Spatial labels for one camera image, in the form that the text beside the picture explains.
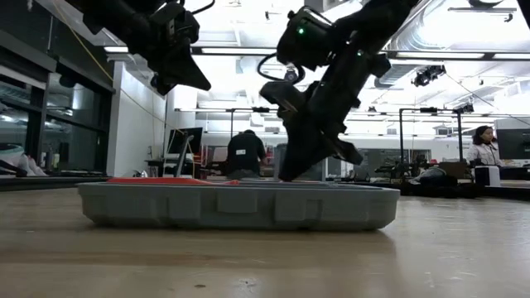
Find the window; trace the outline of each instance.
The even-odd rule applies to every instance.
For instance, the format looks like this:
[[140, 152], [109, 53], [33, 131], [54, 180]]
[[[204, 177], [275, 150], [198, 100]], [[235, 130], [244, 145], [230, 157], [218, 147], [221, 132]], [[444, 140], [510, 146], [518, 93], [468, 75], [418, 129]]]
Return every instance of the window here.
[[27, 118], [26, 112], [5, 107], [0, 112], [0, 143], [25, 147]]
[[29, 104], [30, 98], [30, 85], [0, 74], [0, 100], [13, 100]]
[[50, 115], [72, 118], [78, 123], [103, 125], [101, 95], [67, 76], [50, 74], [46, 110]]
[[99, 132], [47, 118], [42, 151], [48, 170], [104, 171], [107, 146]]

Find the wooden table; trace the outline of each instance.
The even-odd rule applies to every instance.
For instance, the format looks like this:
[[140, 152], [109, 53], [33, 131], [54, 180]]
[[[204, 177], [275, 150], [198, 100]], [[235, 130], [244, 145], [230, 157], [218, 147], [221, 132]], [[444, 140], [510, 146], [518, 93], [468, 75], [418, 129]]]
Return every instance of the wooden table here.
[[75, 190], [0, 194], [0, 297], [528, 298], [530, 205], [403, 198], [376, 233], [95, 228]]

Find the gray plastic case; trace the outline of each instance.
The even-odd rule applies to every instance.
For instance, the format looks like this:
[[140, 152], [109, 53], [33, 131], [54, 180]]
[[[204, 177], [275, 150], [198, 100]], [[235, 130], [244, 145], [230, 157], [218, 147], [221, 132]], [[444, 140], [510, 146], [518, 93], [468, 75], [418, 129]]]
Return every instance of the gray plastic case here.
[[79, 185], [83, 214], [119, 227], [359, 231], [396, 217], [399, 190], [327, 183]]

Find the white wall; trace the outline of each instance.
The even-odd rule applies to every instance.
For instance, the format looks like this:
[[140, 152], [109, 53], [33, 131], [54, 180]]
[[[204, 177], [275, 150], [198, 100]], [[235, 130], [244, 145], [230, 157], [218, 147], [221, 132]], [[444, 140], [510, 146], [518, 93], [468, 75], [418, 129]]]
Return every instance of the white wall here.
[[129, 74], [122, 62], [114, 67], [114, 88], [121, 92], [113, 96], [107, 173], [123, 176], [147, 169], [149, 147], [155, 158], [160, 156], [166, 101]]

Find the ceiling light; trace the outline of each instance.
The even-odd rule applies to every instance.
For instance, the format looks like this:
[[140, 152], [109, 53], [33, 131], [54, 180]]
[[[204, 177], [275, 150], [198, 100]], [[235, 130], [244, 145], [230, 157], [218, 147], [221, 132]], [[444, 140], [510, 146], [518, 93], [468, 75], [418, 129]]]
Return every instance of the ceiling light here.
[[240, 48], [240, 47], [211, 47], [202, 48], [203, 54], [220, 54], [220, 55], [269, 55], [274, 53], [275, 49], [268, 48]]
[[396, 58], [407, 59], [480, 59], [483, 53], [450, 53], [450, 52], [398, 52]]
[[494, 59], [506, 59], [506, 60], [530, 60], [530, 53], [528, 54], [495, 54]]
[[129, 49], [126, 46], [105, 46], [107, 53], [128, 53]]

